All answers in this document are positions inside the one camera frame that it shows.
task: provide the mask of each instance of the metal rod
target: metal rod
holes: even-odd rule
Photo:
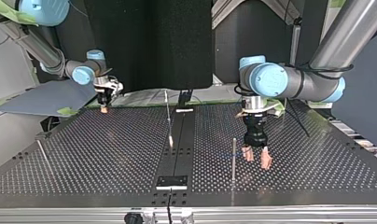
[[[377,0],[347,0],[310,62],[316,69],[349,66],[377,31]],[[324,73],[340,77],[342,73]]]
[[[236,167],[236,154],[237,154],[237,139],[232,139],[232,184],[235,183],[235,167]]]
[[[169,134],[168,134],[168,140],[169,140],[169,145],[171,147],[174,147],[174,139],[172,137],[172,120],[171,120],[171,112],[169,108],[169,96],[168,96],[168,91],[164,90],[165,94],[165,103],[166,103],[166,113],[167,113],[167,120],[168,120],[168,128],[169,128]]]
[[[46,160],[46,162],[49,162],[49,158],[47,157],[46,151],[44,150],[43,145],[41,144],[41,141],[37,139],[36,142],[39,145],[39,148],[40,148],[41,154],[44,157],[44,160]]]
[[[295,25],[293,27],[293,35],[291,37],[291,49],[290,49],[290,64],[296,64],[297,58],[297,49],[299,48],[299,40],[300,40],[300,31],[301,27],[299,25]]]
[[[17,44],[31,53],[47,68],[62,66],[63,57],[43,36],[30,29],[22,30],[22,26],[14,21],[1,23],[0,29],[10,36]]]

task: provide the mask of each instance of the gray panel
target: gray panel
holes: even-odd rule
[[[163,107],[85,110],[45,142],[47,160],[35,149],[0,172],[0,207],[151,205],[167,133]]]
[[[332,108],[333,115],[377,145],[377,37],[371,40],[346,72],[346,89]]]
[[[30,114],[55,117],[69,117],[58,113],[59,109],[70,107],[79,110],[96,92],[92,85],[80,86],[73,80],[51,81],[42,84],[0,106],[0,111],[16,114]]]

